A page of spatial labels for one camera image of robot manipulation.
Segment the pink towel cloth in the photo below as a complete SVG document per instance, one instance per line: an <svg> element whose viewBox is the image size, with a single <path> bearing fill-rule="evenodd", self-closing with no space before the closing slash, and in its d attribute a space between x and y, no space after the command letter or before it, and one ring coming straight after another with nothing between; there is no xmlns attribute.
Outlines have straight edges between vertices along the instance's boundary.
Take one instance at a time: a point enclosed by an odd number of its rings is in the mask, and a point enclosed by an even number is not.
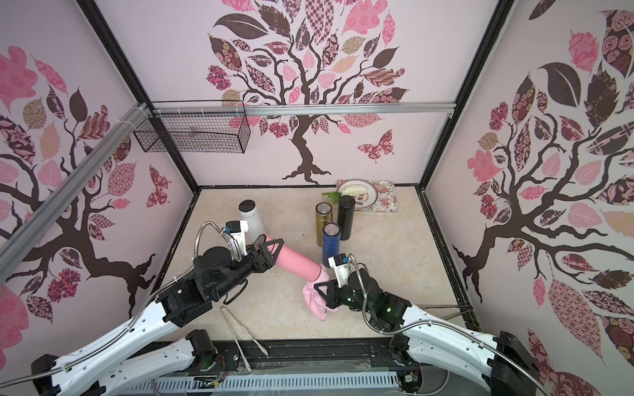
<svg viewBox="0 0 634 396"><path fill-rule="evenodd" d="M327 282L330 280L330 274L325 270L324 267L321 268L320 275L313 280L308 281L302 289L302 293L304 295L305 304L316 318L320 321L327 320L328 313L336 313L338 309L330 309L327 307L324 298L318 293L315 289L316 284L320 284L323 282Z"/></svg>

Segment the pink thermos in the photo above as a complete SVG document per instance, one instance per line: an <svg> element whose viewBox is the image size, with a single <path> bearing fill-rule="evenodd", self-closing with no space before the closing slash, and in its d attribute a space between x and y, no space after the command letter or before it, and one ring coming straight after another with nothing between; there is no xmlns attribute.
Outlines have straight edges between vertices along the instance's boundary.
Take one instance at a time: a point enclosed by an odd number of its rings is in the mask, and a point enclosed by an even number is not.
<svg viewBox="0 0 634 396"><path fill-rule="evenodd" d="M279 257L276 259L275 266L305 281L314 281L320 275L322 268L320 264L287 247L285 243Z"/></svg>

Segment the white thermos black lid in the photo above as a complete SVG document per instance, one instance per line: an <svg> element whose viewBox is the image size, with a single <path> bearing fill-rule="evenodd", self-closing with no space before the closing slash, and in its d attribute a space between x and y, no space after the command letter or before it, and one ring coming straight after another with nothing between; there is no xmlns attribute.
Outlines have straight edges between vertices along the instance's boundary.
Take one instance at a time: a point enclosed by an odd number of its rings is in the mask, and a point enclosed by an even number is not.
<svg viewBox="0 0 634 396"><path fill-rule="evenodd" d="M252 243L255 243L261 235L266 234L264 223L255 201L244 200L239 203L239 214L248 225L247 236L249 236Z"/></svg>

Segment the blue thermos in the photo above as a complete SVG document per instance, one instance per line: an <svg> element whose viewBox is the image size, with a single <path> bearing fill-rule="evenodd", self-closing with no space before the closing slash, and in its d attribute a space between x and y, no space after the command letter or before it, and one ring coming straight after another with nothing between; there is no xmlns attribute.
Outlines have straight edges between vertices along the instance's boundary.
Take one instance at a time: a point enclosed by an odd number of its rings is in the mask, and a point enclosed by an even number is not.
<svg viewBox="0 0 634 396"><path fill-rule="evenodd" d="M339 255L341 228L337 223L328 223L322 229L322 263L329 266L329 259Z"/></svg>

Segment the gold thermos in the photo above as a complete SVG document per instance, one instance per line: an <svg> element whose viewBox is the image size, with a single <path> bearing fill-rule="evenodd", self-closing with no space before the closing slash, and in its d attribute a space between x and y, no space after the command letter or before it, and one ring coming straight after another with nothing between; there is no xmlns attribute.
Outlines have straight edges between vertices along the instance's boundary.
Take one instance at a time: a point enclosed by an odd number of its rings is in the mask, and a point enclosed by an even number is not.
<svg viewBox="0 0 634 396"><path fill-rule="evenodd" d="M319 247L323 246L323 228L332 222L333 207L330 203L320 202L315 206L315 235Z"/></svg>

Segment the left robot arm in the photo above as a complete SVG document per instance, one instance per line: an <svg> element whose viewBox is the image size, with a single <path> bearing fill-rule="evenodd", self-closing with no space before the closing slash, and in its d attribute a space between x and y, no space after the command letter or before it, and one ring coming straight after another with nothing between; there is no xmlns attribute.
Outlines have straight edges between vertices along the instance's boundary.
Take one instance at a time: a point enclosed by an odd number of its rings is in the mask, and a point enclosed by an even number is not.
<svg viewBox="0 0 634 396"><path fill-rule="evenodd" d="M185 327L239 297L253 274L276 264L282 239L262 235L240 261L229 249L212 247L193 260L193 268L163 286L135 317L98 340L65 356L44 355L31 364L31 383L40 395L80 395L117 364L150 343Z"/></svg>

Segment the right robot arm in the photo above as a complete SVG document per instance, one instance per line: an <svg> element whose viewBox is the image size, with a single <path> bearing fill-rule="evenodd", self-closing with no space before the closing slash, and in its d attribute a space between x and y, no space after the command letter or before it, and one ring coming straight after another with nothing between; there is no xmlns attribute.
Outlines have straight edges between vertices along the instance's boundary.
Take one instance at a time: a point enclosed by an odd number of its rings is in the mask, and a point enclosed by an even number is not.
<svg viewBox="0 0 634 396"><path fill-rule="evenodd" d="M513 334L497 336L461 328L382 290L365 269L310 290L330 310L347 306L363 315L372 331L390 337L391 358L401 366L436 366L493 395L539 395L539 369Z"/></svg>

